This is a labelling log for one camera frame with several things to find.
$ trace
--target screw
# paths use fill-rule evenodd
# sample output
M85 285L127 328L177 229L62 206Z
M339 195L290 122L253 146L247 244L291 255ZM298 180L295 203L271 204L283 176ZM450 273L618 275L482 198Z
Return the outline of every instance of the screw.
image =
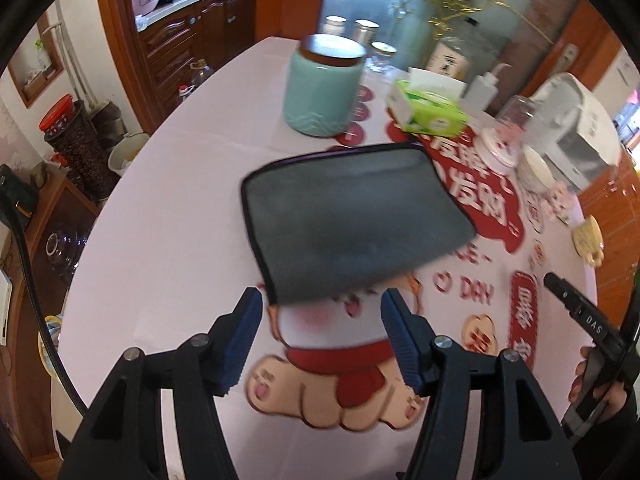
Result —
M191 338L191 346L204 346L209 343L209 336L207 334L196 334Z
M517 360L520 359L520 354L518 354L515 350L511 350L510 348L507 348L502 355L504 356L505 359L507 359L507 361L509 361L510 363L514 363Z
M137 346L127 348L122 356L124 357L125 361L135 361L140 357L140 348L138 348Z
M437 336L436 339L433 340L434 343L436 343L436 346L438 348L451 348L451 345L453 344L453 342L451 341L450 338L448 338L445 335L439 335Z

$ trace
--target white appliance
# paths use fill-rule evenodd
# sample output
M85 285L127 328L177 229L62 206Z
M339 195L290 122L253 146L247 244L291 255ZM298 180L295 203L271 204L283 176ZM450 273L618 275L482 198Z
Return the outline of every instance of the white appliance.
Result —
M622 146L607 111L574 76L549 78L531 98L538 108L525 142L548 164L556 180L580 192L620 163Z

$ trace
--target table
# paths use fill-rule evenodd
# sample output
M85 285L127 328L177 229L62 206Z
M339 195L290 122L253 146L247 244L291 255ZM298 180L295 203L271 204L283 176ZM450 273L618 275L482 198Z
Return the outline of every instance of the table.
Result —
M60 337L86 402L124 349L176 348L260 282L242 222L241 179L272 160L338 146L297 134L282 118L295 47L269 38L217 72L156 131L107 202L82 254ZM401 140L383 103L397 75L365 74L344 144ZM436 332L468 348L516 347L561 416L578 348L589 338L539 280L554 269L594 300L594 273L575 253L567 227L541 219L517 184L483 173L471 159L472 136L469 130L455 142L424 142L487 237L380 289L398 286ZM574 213L579 221L579 206ZM382 480L406 466L424 407L388 354L376 292L331 300L324 309L278 315L267 308L241 382L216 401L241 479ZM326 328L336 322L341 328ZM346 348L354 342L370 345L368 361ZM318 352L321 365L313 359ZM168 463L181 478L170 393L162 400ZM477 437L474 423L478 396L465 446ZM465 452L461 471L472 465Z

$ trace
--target black basket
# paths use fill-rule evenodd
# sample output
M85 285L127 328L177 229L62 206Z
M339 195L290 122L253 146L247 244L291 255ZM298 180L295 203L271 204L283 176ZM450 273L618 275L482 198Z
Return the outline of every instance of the black basket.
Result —
M87 191L102 200L111 194L118 183L118 176L107 165L107 154L98 143L84 102L78 100L75 105L76 116L67 123L64 130L52 135L45 134L44 140L80 174Z

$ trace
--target green tissue box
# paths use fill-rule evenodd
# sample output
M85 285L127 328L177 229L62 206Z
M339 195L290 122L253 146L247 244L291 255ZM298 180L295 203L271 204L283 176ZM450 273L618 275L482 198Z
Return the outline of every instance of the green tissue box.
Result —
M455 101L434 94L409 90L409 82L396 81L386 104L401 130L410 134L457 137L467 116Z

